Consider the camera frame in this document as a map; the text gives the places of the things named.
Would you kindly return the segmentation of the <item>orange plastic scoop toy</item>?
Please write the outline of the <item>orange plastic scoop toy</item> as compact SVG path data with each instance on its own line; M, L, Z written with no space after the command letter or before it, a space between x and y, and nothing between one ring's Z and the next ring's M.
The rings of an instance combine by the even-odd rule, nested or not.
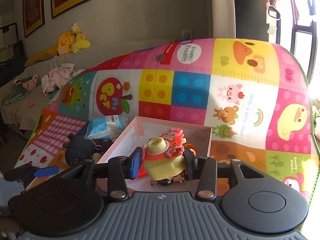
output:
M197 149L193 144L187 143L184 145L184 148L188 148L189 150L191 150L191 152L193 152L195 156L197 156Z

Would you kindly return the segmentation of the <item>black plush bear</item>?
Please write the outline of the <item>black plush bear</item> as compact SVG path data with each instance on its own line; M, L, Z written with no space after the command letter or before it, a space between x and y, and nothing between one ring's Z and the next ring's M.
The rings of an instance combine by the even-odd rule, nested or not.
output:
M91 159L94 153L99 153L101 146L91 139L85 139L74 135L68 136L69 142L63 144L65 151L65 161L69 166L73 166L83 160Z

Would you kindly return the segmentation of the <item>blue wet wipes pack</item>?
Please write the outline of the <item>blue wet wipes pack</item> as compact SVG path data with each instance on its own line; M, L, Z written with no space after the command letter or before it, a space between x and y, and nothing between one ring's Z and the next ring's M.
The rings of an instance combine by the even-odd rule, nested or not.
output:
M109 115L89 121L85 139L108 140L117 138L127 127L128 119L123 115Z

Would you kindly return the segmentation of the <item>pink cardboard box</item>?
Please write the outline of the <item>pink cardboard box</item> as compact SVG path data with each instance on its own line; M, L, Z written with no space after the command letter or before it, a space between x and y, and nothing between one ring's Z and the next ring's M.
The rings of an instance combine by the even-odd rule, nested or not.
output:
M182 152L191 150L196 157L210 154L212 129L207 126L135 117L101 157L106 163L113 157L129 157L134 150L141 154L134 160L134 179L127 179L129 193L196 192L197 181L185 174Z

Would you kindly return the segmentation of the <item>grey sofa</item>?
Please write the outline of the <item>grey sofa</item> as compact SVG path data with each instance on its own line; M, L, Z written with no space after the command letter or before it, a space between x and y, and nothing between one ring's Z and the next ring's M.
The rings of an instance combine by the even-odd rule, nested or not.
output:
M60 67L64 63L73 63L75 70L85 70L94 67L111 58L131 53L133 51L151 48L169 43L166 38L151 38L147 40L129 40L120 42L107 42L105 44L91 46L77 53L69 53L33 64L26 67L21 78L30 77L37 74L43 78L55 67ZM33 89L23 100L12 105L5 105L4 101L9 98L12 91L13 81L1 87L1 135L7 129L12 129L17 134L30 138L31 132L37 124L41 110L47 105L49 97L42 92L41 86Z

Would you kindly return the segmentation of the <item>colourful cartoon play mat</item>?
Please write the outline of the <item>colourful cartoon play mat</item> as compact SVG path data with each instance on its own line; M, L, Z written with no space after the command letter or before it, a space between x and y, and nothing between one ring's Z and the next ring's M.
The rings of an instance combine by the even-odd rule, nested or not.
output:
M242 159L313 195L319 158L308 82L280 45L208 38L95 63L43 108L17 165L58 164L69 134L109 115L208 126L217 161Z

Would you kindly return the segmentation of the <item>white pink crumpled cloth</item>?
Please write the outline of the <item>white pink crumpled cloth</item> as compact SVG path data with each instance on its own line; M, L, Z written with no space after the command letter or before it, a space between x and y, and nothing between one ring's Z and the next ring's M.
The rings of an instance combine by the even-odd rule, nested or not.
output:
M64 63L48 72L41 80L42 92L44 95L52 94L56 89L62 88L78 72L74 69L75 64Z

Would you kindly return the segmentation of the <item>yellow duck plush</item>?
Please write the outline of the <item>yellow duck plush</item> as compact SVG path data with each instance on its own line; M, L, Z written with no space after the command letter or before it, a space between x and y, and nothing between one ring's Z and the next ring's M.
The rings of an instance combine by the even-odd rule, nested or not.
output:
M78 51L87 49L91 46L90 42L86 39L86 36L81 32L77 23L74 23L71 27L71 35L74 37L72 44L72 53L76 54Z

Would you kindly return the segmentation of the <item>yellow tiger plush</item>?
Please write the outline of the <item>yellow tiger plush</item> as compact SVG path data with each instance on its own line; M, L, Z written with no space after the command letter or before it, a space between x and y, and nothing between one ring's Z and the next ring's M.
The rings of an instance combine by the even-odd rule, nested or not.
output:
M44 50L36 52L29 57L25 63L25 67L32 66L41 61L46 61L56 55L62 56L71 52L72 44L75 42L75 35L73 31L66 31L62 33L56 45L50 46Z

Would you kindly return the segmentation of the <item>red gold framed picture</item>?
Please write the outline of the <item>red gold framed picture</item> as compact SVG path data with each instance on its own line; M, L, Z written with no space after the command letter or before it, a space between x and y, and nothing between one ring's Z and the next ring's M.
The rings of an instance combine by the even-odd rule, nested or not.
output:
M24 36L28 37L45 25L44 0L23 0L22 7Z

